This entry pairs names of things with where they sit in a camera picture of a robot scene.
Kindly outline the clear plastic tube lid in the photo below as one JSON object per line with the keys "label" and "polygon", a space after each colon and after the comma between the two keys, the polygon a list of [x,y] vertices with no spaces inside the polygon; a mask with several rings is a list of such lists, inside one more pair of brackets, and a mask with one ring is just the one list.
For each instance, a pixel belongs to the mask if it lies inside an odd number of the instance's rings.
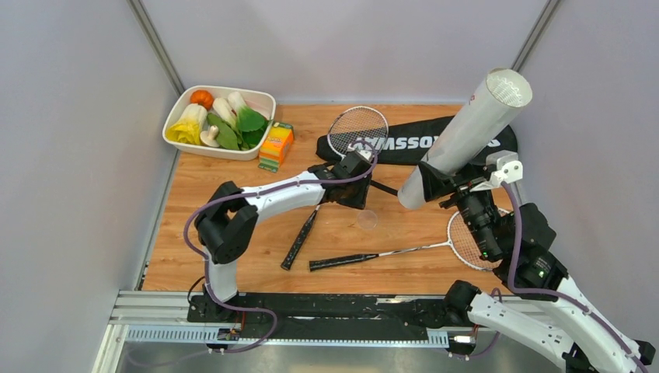
{"label": "clear plastic tube lid", "polygon": [[357,225],[366,230],[374,229],[378,224],[378,215],[373,210],[363,210],[357,214]]}

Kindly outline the black racket bag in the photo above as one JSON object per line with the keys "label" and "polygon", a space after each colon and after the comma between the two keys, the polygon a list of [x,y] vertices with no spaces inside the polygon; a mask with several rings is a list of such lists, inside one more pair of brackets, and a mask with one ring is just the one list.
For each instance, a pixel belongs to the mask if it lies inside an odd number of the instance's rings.
{"label": "black racket bag", "polygon": [[380,164],[414,166],[452,119],[439,117],[388,127],[380,113],[355,107],[340,115],[326,136],[318,138],[316,155],[328,163],[337,163],[354,146],[376,150]]}

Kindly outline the white racket with red strings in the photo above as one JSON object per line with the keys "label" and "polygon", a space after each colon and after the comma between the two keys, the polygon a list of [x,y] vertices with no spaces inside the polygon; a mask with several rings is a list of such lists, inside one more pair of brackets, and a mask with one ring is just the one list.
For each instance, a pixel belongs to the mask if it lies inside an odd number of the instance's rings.
{"label": "white racket with red strings", "polygon": [[477,244],[474,242],[467,224],[464,222],[458,212],[455,212],[448,221],[447,239],[444,242],[435,244],[417,246],[408,249],[397,249],[383,253],[358,253],[348,256],[339,256],[324,260],[309,261],[309,270],[311,272],[327,269],[331,267],[339,267],[354,263],[362,263],[368,260],[373,260],[379,257],[392,256],[397,254],[411,253],[415,251],[434,249],[439,247],[448,247],[455,254],[455,256],[464,263],[467,267],[474,270],[492,271],[498,267],[501,260],[493,262],[485,260],[483,254],[479,251]]}

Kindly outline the white shuttlecock tube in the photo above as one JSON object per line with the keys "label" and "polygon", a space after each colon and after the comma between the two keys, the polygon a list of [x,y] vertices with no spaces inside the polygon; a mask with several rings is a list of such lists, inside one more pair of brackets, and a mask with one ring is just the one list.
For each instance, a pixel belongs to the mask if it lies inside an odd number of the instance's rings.
{"label": "white shuttlecock tube", "polygon": [[488,72],[399,189],[401,205],[414,210],[430,201],[426,169],[454,176],[511,123],[532,97],[532,87],[520,73],[509,68]]}

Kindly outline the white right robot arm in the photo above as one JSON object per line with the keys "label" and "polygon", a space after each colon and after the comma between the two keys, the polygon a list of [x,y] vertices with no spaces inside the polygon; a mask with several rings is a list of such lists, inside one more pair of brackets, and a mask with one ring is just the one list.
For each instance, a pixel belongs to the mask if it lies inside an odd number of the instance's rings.
{"label": "white right robot arm", "polygon": [[432,165],[418,166],[426,200],[457,207],[482,260],[513,294],[542,310],[541,322],[508,308],[478,287],[456,281],[443,304],[454,325],[468,320],[531,348],[565,372],[644,372],[655,347],[617,330],[584,296],[567,268],[550,252],[556,232],[533,203],[514,202],[501,215],[493,202],[498,187],[512,193],[523,166],[516,159],[449,176]]}

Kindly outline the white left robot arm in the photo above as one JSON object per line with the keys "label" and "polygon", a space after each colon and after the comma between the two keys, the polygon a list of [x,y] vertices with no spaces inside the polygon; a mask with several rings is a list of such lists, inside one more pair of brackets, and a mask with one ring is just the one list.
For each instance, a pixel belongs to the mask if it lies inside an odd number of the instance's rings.
{"label": "white left robot arm", "polygon": [[349,152],[336,165],[316,165],[297,176],[264,186],[238,188],[223,183],[213,200],[184,225],[184,241],[204,261],[207,310],[219,322],[238,310],[236,266],[258,224],[284,212],[337,202],[368,181],[377,163],[374,152]]}

